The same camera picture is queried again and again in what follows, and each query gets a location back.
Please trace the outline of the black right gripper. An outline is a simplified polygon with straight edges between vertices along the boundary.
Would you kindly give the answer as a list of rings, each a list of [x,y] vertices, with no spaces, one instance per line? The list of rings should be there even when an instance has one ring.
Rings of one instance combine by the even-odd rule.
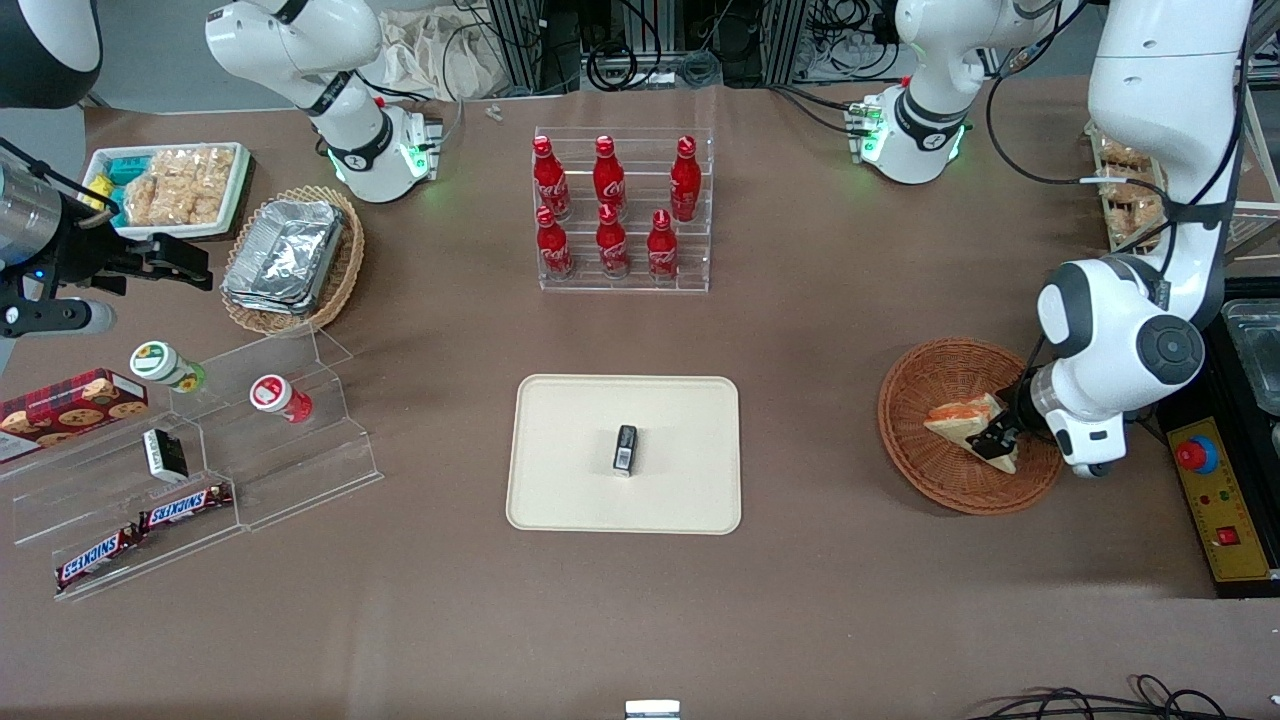
[[[204,250],[169,234],[151,234],[148,246],[116,233],[113,225],[58,228],[45,246],[45,297],[55,299],[69,284],[105,288],[124,295],[129,278],[152,278],[146,265],[163,263],[165,279],[196,290],[212,290],[212,273]]]

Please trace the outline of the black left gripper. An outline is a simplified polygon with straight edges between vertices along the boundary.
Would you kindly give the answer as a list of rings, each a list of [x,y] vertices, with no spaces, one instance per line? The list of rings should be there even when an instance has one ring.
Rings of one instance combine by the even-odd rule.
[[[1047,441],[1047,424],[1032,401],[1032,382],[1037,372],[1024,373],[1015,383],[1000,391],[1000,400],[1012,418],[996,418],[989,424],[989,436],[969,436],[965,442],[978,457],[995,462],[1005,456],[1005,448],[1016,448],[1021,434]]]

